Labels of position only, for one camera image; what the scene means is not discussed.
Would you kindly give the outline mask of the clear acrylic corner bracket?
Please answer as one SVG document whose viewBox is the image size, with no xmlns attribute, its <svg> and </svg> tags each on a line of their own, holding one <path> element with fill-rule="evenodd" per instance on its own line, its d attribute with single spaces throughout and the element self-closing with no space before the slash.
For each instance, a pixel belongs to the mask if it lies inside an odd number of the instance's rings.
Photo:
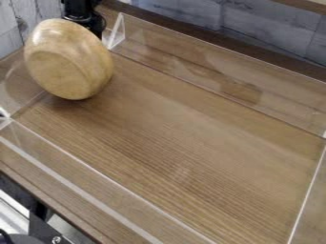
<svg viewBox="0 0 326 244">
<path fill-rule="evenodd" d="M 105 28 L 101 33 L 101 43 L 111 51 L 123 42 L 124 38 L 124 19 L 123 14 L 119 13 L 113 27 Z"/>
</svg>

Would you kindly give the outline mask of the black metal table bracket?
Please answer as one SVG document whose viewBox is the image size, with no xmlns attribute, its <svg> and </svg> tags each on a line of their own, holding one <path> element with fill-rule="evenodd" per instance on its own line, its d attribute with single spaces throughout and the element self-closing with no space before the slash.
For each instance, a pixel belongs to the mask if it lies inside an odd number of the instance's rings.
<svg viewBox="0 0 326 244">
<path fill-rule="evenodd" d="M 64 236 L 33 213 L 29 213 L 28 235 L 42 244 L 69 244 Z"/>
</svg>

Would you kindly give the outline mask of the wooden bowl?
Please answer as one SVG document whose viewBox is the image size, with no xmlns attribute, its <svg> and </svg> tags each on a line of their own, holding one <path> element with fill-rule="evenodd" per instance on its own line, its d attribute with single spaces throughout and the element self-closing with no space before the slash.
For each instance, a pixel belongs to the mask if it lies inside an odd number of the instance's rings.
<svg viewBox="0 0 326 244">
<path fill-rule="evenodd" d="M 52 18 L 41 21 L 24 46 L 24 62 L 38 85 L 68 100 L 95 96 L 113 76 L 112 54 L 80 25 Z"/>
</svg>

